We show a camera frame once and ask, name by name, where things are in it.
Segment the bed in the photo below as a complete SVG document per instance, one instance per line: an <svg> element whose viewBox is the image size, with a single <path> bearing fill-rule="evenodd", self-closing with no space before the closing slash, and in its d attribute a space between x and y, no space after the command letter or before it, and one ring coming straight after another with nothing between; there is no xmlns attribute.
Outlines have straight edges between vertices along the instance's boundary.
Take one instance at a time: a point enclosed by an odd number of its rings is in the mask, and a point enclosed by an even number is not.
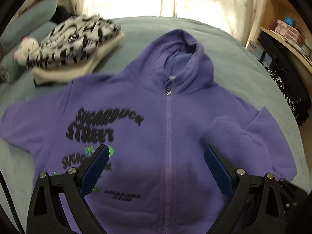
<svg viewBox="0 0 312 234"><path fill-rule="evenodd" d="M294 155L298 173L293 183L307 192L312 184L295 118L283 94L257 59L232 36L206 24L180 18L135 17L115 19L126 37L121 45L105 57L98 73L117 73L133 60L144 47L160 35L173 29L184 29L205 47L215 66L215 81L243 98L257 109L266 106L277 120ZM43 95L63 85L34 87L30 71L12 85L0 84L0 116L9 104ZM26 226L32 193L34 163L27 152L0 139L0 170L17 208L22 225ZM0 188L0 204L12 220L12 215Z"/></svg>

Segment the blue gripper pad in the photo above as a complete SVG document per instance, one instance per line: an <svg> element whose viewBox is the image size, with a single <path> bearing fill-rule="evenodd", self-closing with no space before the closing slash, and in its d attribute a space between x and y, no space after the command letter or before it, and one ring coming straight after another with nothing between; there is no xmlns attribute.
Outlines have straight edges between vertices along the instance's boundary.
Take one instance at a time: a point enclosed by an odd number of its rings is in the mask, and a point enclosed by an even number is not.
<svg viewBox="0 0 312 234"><path fill-rule="evenodd" d="M108 147L105 145L81 178L81 186L79 193L82 198L85 197L85 195L90 194L92 192L109 158L110 151Z"/></svg>
<svg viewBox="0 0 312 234"><path fill-rule="evenodd" d="M204 157L221 193L231 198L234 190L230 174L209 146L205 148Z"/></svg>

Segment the hello kitty plush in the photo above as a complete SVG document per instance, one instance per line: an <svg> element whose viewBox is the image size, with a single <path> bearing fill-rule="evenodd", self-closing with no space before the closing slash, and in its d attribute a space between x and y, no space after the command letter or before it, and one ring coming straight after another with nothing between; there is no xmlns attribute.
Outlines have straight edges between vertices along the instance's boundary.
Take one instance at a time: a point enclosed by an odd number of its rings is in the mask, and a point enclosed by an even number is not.
<svg viewBox="0 0 312 234"><path fill-rule="evenodd" d="M26 67L26 61L29 53L39 47L39 43L34 38L25 37L18 49L14 53L14 60L18 62L21 67Z"/></svg>

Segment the zipper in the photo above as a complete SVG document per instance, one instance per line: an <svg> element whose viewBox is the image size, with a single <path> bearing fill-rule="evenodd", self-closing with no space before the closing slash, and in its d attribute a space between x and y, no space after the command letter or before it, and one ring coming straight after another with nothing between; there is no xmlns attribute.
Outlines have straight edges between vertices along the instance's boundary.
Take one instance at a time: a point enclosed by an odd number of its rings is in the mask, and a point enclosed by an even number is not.
<svg viewBox="0 0 312 234"><path fill-rule="evenodd" d="M165 159L165 210L163 233L169 234L172 202L172 90L166 89L166 159Z"/></svg>

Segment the zipper pull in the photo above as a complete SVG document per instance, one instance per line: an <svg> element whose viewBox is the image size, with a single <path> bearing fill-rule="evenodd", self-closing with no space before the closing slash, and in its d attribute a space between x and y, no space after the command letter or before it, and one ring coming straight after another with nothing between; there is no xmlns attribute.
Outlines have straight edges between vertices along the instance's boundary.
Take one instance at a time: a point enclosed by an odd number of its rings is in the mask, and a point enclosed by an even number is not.
<svg viewBox="0 0 312 234"><path fill-rule="evenodd" d="M170 96L171 95L171 90L170 90L170 88L167 88L167 90L166 90L166 96Z"/></svg>

